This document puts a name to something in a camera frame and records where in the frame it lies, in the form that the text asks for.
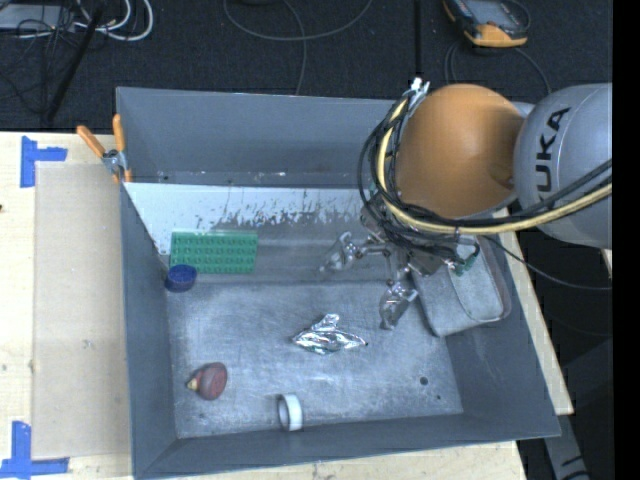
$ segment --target black cable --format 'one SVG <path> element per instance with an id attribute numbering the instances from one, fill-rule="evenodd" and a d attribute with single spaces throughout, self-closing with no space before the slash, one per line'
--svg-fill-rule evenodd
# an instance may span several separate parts
<path id="1" fill-rule="evenodd" d="M 535 69 L 538 72 L 538 75 L 540 75 L 540 78 L 542 79 L 542 82 L 544 83 L 544 86 L 547 90 L 547 95 L 551 94 L 553 92 L 553 90 L 551 89 L 551 84 L 549 83 L 547 76 L 544 74 L 544 71 L 542 71 L 540 65 L 535 60 L 533 60 L 528 53 L 525 53 L 522 47 L 514 48 L 513 50 L 529 61 L 529 63 L 533 66 L 533 69 Z"/>
<path id="2" fill-rule="evenodd" d="M 293 14 L 293 17 L 298 22 L 298 27 L 300 28 L 300 36 L 304 37 L 305 35 L 304 25 L 302 23 L 302 19 L 300 19 L 300 15 L 296 12 L 296 10 L 293 8 L 293 6 L 289 2 L 287 2 L 286 0 L 283 0 L 283 3 L 291 11 L 291 14 Z M 305 72 L 306 66 L 307 66 L 307 40 L 305 39 L 302 41 L 302 66 L 300 67 L 298 84 L 296 85 L 296 92 L 294 93 L 296 96 L 300 94 L 300 88 L 302 87 L 302 80 L 304 78 L 304 72 Z"/>
<path id="3" fill-rule="evenodd" d="M 548 309 L 542 308 L 542 313 L 551 318 L 553 321 L 558 322 L 560 325 L 566 327 L 567 329 L 571 329 L 572 331 L 578 332 L 580 334 L 585 334 L 587 336 L 595 336 L 597 338 L 611 338 L 613 334 L 606 332 L 597 332 L 589 329 L 584 329 L 582 327 L 578 327 L 577 325 L 573 325 L 562 318 L 558 318 L 558 316 L 549 311 Z"/>
<path id="4" fill-rule="evenodd" d="M 455 57 L 462 44 L 464 44 L 463 39 L 455 40 L 453 43 L 449 45 L 449 48 L 447 49 L 447 52 L 445 54 L 444 80 L 446 85 L 458 82 L 458 76 L 456 75 L 456 72 L 455 72 Z M 549 79 L 545 75 L 540 65 L 535 60 L 533 60 L 533 58 L 531 58 L 531 56 L 522 49 L 522 47 L 507 48 L 505 50 L 514 51 L 519 55 L 521 55 L 525 60 L 527 60 L 531 64 L 533 69 L 536 71 L 536 73 L 538 73 L 538 75 L 540 76 L 540 79 L 544 84 L 547 95 L 553 92 L 553 90 L 551 89 L 551 84 L 549 83 Z"/>
<path id="5" fill-rule="evenodd" d="M 98 22 L 102 18 L 102 14 L 104 13 L 108 3 L 109 3 L 109 0 L 99 1 L 98 6 L 95 9 L 94 14 L 92 16 L 92 19 L 89 22 L 89 25 L 87 26 L 87 30 L 85 31 L 85 34 L 82 37 L 82 42 L 80 43 L 80 46 L 74 55 L 73 62 L 71 63 L 71 67 L 65 72 L 62 82 L 60 82 L 60 84 L 58 85 L 58 89 L 53 95 L 51 105 L 49 105 L 49 108 L 47 109 L 47 112 L 44 117 L 44 120 L 45 120 L 44 122 L 47 125 L 51 125 L 53 123 L 53 119 L 55 118 L 55 115 L 57 114 L 58 109 L 62 105 L 62 100 L 66 95 L 67 89 L 71 85 L 71 81 L 73 80 L 73 77 L 80 65 L 80 62 L 82 61 L 84 54 L 87 51 L 89 43 L 91 42 L 91 39 L 93 38 L 93 35 L 95 33 Z"/>
<path id="6" fill-rule="evenodd" d="M 504 252 L 506 252 L 509 256 L 511 256 L 515 260 L 519 261 L 523 265 L 526 265 L 527 268 L 531 269 L 536 274 L 548 279 L 549 281 L 553 281 L 554 283 L 557 283 L 557 284 L 559 284 L 561 286 L 566 286 L 567 288 L 576 288 L 576 289 L 579 289 L 579 290 L 592 290 L 592 291 L 609 291 L 609 290 L 613 289 L 613 286 L 586 286 L 586 285 L 582 285 L 582 284 L 574 284 L 574 283 L 570 283 L 568 281 L 563 281 L 562 279 L 558 279 L 557 277 L 554 277 L 554 276 L 552 276 L 550 274 L 547 274 L 546 272 L 540 270 L 539 268 L 534 267 L 528 261 L 523 260 L 522 258 L 517 256 L 516 254 L 511 252 L 509 249 L 507 249 L 504 245 L 502 245 L 502 243 L 499 240 L 496 240 L 495 238 L 490 237 L 490 236 L 486 236 L 486 235 L 485 235 L 484 238 L 486 238 L 490 242 L 493 242 L 494 244 L 496 244 L 500 249 L 502 249 Z"/>
<path id="7" fill-rule="evenodd" d="M 351 27 L 352 25 L 354 25 L 362 16 L 364 16 L 364 14 L 369 10 L 369 7 L 371 7 L 371 3 L 373 2 L 373 0 L 369 0 L 364 8 L 358 13 L 358 15 L 353 18 L 351 21 L 349 21 L 346 25 L 342 25 L 341 27 L 338 27 L 334 30 L 329 30 L 327 32 L 322 32 L 319 34 L 312 34 L 312 35 L 300 35 L 300 36 L 271 36 L 271 35 L 266 35 L 266 34 L 261 34 L 259 32 L 254 32 L 251 29 L 246 28 L 245 26 L 241 25 L 240 23 L 238 23 L 233 16 L 231 16 L 231 13 L 229 12 L 229 8 L 228 8 L 228 4 L 227 4 L 228 0 L 222 0 L 222 7 L 224 9 L 224 13 L 226 14 L 227 18 L 229 19 L 229 21 L 231 21 L 231 23 L 233 23 L 236 27 L 238 27 L 240 30 L 246 32 L 247 34 L 250 34 L 252 36 L 255 37 L 259 37 L 261 39 L 269 39 L 271 41 L 308 41 L 311 39 L 320 39 L 322 37 L 329 37 L 335 34 L 338 34 L 339 32 L 342 32 L 346 29 L 348 29 L 349 27 Z"/>

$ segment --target green lego brick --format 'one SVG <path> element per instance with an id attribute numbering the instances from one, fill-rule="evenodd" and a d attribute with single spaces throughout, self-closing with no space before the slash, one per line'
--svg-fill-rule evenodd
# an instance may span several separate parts
<path id="1" fill-rule="evenodd" d="M 255 267 L 257 252 L 257 233 L 174 231 L 170 266 L 191 265 L 199 274 L 249 274 Z"/>

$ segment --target crumpled aluminum foil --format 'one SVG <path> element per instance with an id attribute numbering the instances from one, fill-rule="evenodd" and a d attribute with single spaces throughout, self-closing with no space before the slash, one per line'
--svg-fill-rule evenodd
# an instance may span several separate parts
<path id="1" fill-rule="evenodd" d="M 310 329 L 305 329 L 292 338 L 293 342 L 320 355 L 368 344 L 355 334 L 338 330 L 338 320 L 340 320 L 339 315 L 329 313 L 313 324 Z"/>

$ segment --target bin floor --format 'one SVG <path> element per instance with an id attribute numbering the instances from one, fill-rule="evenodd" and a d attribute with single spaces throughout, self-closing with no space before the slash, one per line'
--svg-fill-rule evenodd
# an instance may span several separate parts
<path id="1" fill-rule="evenodd" d="M 305 427 L 462 412 L 444 338 L 414 301 L 393 331 L 380 329 L 381 281 L 236 283 L 202 276 L 167 292 L 178 437 L 278 429 L 279 394 L 300 399 Z M 366 347 L 321 356 L 291 338 L 327 313 Z M 191 374 L 220 361 L 222 395 L 200 398 Z"/>

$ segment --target yellow cable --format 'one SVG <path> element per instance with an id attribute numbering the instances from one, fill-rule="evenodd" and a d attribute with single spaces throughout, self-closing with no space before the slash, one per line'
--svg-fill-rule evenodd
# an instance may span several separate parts
<path id="1" fill-rule="evenodd" d="M 385 161 L 385 152 L 387 151 L 387 147 L 389 146 L 389 138 L 393 133 L 394 127 L 390 127 L 385 135 L 382 137 L 382 141 L 380 142 L 380 150 L 378 153 L 378 162 L 376 173 L 382 188 L 387 191 L 387 184 L 384 179 L 384 161 Z M 400 208 L 395 206 L 391 201 L 389 201 L 386 197 L 384 197 L 384 202 L 387 205 L 387 208 L 391 210 L 391 212 L 400 220 L 401 222 L 407 224 L 408 226 L 412 226 L 421 231 L 429 231 L 432 233 L 444 233 L 444 234 L 454 234 L 454 233 L 462 233 L 467 235 L 493 235 L 495 233 L 503 233 L 506 231 L 520 231 L 522 229 L 532 228 L 535 226 L 540 226 L 542 224 L 546 224 L 551 222 L 552 220 L 559 219 L 573 213 L 575 211 L 581 210 L 600 199 L 604 199 L 609 194 L 612 193 L 612 183 L 605 185 L 604 187 L 592 192 L 591 194 L 587 194 L 582 196 L 571 203 L 565 204 L 559 208 L 554 210 L 550 210 L 541 215 L 536 215 L 535 217 L 530 217 L 525 220 L 521 220 L 519 222 L 512 222 L 506 224 L 497 224 L 494 226 L 484 226 L 484 227 L 465 227 L 465 226 L 448 226 L 446 224 L 434 224 L 429 222 L 424 222 L 418 219 L 407 215 Z"/>

